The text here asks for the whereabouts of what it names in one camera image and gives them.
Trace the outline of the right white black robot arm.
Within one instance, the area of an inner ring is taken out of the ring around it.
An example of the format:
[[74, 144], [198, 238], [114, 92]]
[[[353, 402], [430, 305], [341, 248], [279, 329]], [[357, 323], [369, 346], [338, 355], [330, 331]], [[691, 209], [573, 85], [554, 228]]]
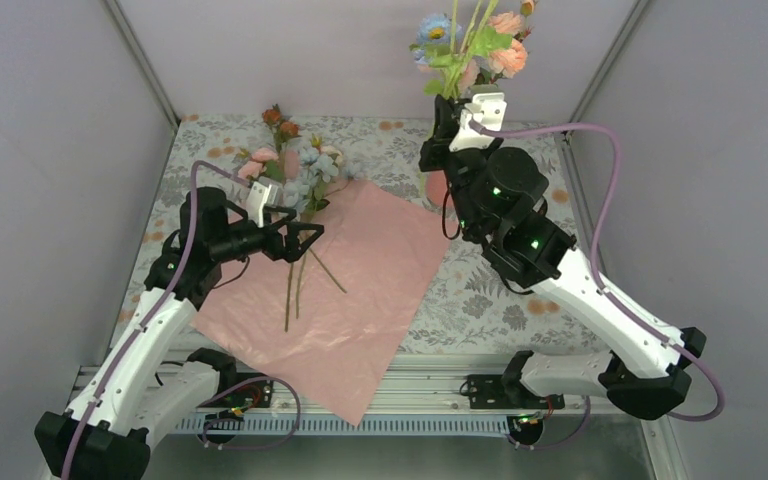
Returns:
[[541, 295], [606, 344], [589, 355], [521, 351], [500, 379], [504, 399], [531, 408], [556, 395], [601, 397], [642, 420], [675, 415], [686, 400], [706, 337], [661, 321], [602, 278], [576, 239], [542, 210], [548, 179], [502, 127], [500, 93], [434, 100], [419, 167], [441, 172], [459, 236], [480, 247], [505, 285]]

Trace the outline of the light blue peony flower stem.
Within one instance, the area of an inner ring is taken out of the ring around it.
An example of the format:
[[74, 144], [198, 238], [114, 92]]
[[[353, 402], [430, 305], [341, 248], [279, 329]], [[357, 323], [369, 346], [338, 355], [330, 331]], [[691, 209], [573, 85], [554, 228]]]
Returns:
[[[359, 168], [349, 162], [341, 150], [336, 147], [334, 148], [341, 153], [341, 158], [339, 159], [340, 173], [337, 179], [330, 185], [325, 208], [316, 213], [313, 212], [312, 208], [312, 193], [317, 183], [317, 178], [315, 172], [309, 167], [309, 162], [315, 159], [317, 151], [312, 146], [301, 147], [297, 151], [298, 171], [293, 177], [287, 176], [287, 181], [284, 183], [284, 205], [294, 208], [299, 214], [301, 222], [313, 223], [316, 215], [330, 205], [332, 196], [346, 189], [353, 180], [361, 177]], [[301, 258], [298, 267], [290, 267], [285, 304], [285, 332], [289, 330], [290, 319], [298, 319], [300, 317], [301, 293], [305, 269], [309, 259], [312, 259], [326, 273], [327, 278], [341, 293], [347, 293], [346, 288], [331, 273], [321, 257], [313, 249], [309, 249]]]

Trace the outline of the orange red flower stem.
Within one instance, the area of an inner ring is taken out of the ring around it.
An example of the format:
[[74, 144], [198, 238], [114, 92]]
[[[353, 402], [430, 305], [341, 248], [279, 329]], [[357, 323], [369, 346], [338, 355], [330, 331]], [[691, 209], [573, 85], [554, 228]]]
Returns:
[[278, 155], [278, 164], [284, 168], [287, 145], [290, 140], [299, 137], [300, 128], [289, 116], [282, 113], [278, 104], [273, 104], [267, 108], [261, 117], [272, 135], [274, 148]]

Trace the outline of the peach rose flower stem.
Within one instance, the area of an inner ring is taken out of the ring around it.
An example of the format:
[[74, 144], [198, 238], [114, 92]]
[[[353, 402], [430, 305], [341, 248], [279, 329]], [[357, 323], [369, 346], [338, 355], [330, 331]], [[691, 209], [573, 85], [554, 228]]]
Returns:
[[497, 33], [510, 37], [508, 47], [494, 50], [486, 60], [485, 77], [489, 83], [510, 79], [524, 69], [528, 59], [524, 40], [532, 33], [527, 21], [537, 4], [534, 0], [524, 0], [520, 2], [518, 11], [495, 14], [488, 20], [488, 25]]

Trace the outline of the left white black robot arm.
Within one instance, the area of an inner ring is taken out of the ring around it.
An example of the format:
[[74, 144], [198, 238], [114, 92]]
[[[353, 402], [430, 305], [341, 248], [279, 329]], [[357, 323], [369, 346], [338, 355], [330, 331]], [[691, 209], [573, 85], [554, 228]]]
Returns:
[[180, 227], [163, 243], [125, 332], [83, 390], [61, 413], [44, 413], [34, 436], [50, 473], [60, 479], [139, 479], [153, 449], [192, 411], [206, 407], [200, 432], [206, 446], [223, 447], [221, 422], [241, 421], [268, 404], [270, 376], [242, 378], [235, 360], [199, 348], [174, 377], [151, 389], [177, 335], [219, 285], [229, 262], [261, 254], [298, 261], [323, 234], [294, 210], [270, 204], [255, 184], [241, 208], [215, 187], [197, 187], [181, 205]]

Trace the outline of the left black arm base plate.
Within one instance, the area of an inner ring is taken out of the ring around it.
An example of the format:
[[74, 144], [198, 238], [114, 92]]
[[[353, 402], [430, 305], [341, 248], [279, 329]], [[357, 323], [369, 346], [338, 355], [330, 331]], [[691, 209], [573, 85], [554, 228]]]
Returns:
[[272, 380], [258, 380], [225, 395], [222, 398], [221, 404], [228, 408], [265, 409], [272, 405], [273, 393], [274, 382]]

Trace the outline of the yellow flower stem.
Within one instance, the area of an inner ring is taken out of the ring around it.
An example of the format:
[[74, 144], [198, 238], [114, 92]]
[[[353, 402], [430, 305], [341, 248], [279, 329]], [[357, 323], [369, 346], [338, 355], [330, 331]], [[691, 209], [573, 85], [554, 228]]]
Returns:
[[[448, 15], [457, 22], [458, 1], [452, 2], [452, 12]], [[461, 72], [470, 59], [487, 58], [494, 50], [510, 45], [510, 37], [497, 33], [488, 25], [488, 20], [495, 12], [498, 1], [479, 1], [459, 42], [449, 45], [438, 44], [425, 47], [431, 70], [423, 93], [427, 96], [442, 95], [445, 99], [457, 99], [460, 94], [457, 82]]]

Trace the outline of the pink cylindrical vase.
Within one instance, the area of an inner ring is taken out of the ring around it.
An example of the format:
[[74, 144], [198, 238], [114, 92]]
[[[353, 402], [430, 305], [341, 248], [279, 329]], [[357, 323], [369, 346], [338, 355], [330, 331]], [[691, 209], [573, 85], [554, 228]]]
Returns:
[[448, 184], [442, 170], [429, 172], [425, 181], [425, 194], [431, 204], [443, 207], [450, 203], [448, 200]]

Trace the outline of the purple pink wrapping paper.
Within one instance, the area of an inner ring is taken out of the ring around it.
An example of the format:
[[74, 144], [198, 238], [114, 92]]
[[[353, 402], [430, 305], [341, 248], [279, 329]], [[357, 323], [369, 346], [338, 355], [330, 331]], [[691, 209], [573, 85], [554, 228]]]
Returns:
[[440, 218], [354, 181], [317, 217], [305, 261], [223, 269], [193, 326], [246, 365], [350, 424], [370, 406], [449, 243]]

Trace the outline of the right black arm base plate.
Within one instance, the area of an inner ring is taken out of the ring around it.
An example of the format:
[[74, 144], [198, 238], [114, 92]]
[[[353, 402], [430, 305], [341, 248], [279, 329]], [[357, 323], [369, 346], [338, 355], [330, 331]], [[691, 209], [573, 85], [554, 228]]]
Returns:
[[562, 395], [538, 397], [519, 382], [505, 383], [498, 374], [471, 374], [461, 385], [472, 410], [564, 409]]

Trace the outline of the bright pink rose flower stem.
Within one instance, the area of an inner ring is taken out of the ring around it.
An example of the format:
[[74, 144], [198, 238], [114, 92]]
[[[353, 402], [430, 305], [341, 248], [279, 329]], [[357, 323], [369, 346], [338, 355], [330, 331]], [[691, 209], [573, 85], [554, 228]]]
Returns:
[[287, 180], [284, 155], [270, 147], [262, 147], [254, 152], [241, 149], [234, 157], [238, 163], [236, 176], [241, 180], [254, 181], [269, 179], [279, 184]]

